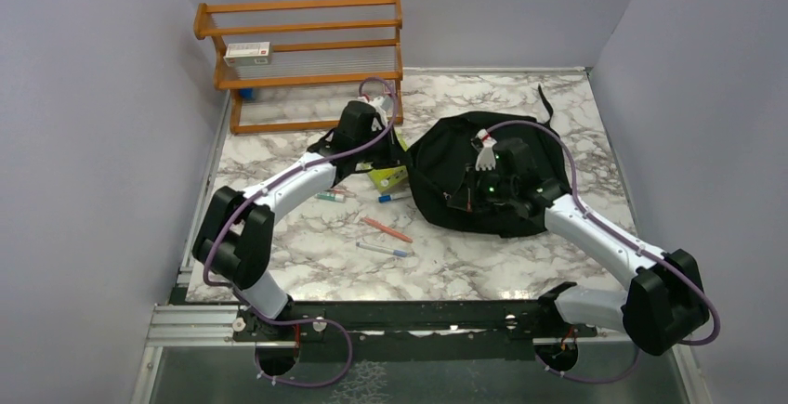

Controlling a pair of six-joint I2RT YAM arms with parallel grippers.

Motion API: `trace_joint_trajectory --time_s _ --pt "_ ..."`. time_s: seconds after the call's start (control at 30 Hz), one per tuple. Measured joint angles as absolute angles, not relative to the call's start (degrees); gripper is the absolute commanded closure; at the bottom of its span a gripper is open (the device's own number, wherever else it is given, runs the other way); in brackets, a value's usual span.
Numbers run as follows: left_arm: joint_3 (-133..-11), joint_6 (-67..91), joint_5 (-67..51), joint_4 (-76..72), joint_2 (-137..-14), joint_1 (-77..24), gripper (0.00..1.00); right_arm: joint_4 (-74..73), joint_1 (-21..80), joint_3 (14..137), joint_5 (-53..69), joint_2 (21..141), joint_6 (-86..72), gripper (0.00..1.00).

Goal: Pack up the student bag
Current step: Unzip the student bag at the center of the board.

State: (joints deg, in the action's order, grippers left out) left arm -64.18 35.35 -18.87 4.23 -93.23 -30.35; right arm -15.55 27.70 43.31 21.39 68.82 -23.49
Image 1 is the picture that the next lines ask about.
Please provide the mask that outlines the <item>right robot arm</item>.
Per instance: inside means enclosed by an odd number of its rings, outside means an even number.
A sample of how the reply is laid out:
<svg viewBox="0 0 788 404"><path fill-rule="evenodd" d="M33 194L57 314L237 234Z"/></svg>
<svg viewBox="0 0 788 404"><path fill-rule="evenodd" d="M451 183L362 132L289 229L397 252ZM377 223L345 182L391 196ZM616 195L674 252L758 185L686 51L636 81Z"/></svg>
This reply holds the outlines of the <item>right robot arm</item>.
<svg viewBox="0 0 788 404"><path fill-rule="evenodd" d="M572 324L623 332L657 356L686 342L714 314L692 255L667 253L598 214L555 177L541 178L531 149L519 138L501 141L486 132L471 141L476 152L450 198L468 212L505 206L518 217L543 222L573 243L621 284L618 292L568 286L536 311L538 328L558 336Z"/></svg>

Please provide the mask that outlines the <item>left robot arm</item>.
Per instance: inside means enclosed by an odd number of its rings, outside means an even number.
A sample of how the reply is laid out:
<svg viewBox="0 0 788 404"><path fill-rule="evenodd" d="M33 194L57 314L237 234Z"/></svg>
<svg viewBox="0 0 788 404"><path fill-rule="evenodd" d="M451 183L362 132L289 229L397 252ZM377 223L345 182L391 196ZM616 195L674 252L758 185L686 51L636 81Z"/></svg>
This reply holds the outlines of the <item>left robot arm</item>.
<svg viewBox="0 0 788 404"><path fill-rule="evenodd" d="M252 187L213 194L191 253L204 273L221 277L258 311L256 326L269 339L283 338L292 327L291 298L269 272L275 226L303 202L358 174L361 165L402 162L404 150L387 119L395 106L390 96L352 99L337 126L290 167Z"/></svg>

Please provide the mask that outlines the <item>black student backpack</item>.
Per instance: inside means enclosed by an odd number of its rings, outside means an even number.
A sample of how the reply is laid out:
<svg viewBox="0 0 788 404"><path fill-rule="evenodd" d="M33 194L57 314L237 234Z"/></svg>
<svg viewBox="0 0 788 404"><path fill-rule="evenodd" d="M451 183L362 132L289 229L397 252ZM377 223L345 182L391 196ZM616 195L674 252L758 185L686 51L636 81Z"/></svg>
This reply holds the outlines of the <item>black student backpack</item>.
<svg viewBox="0 0 788 404"><path fill-rule="evenodd" d="M549 121L470 111L435 122L406 152L416 208L449 230L530 237L570 193L564 152Z"/></svg>

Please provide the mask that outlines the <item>yellow-green treehouse book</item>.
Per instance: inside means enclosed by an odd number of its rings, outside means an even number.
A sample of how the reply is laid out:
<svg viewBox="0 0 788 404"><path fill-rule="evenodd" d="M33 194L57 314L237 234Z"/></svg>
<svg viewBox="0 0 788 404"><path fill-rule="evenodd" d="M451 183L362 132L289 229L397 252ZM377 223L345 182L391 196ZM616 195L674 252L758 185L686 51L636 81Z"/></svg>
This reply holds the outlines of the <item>yellow-green treehouse book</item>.
<svg viewBox="0 0 788 404"><path fill-rule="evenodd" d="M397 146L394 151L394 162L399 163L399 165L386 168L374 168L370 163L359 165L360 169L367 171L366 175L373 183L375 189L382 195L402 188L408 179L407 168L404 164L408 146L399 132L396 132L395 136L397 138Z"/></svg>

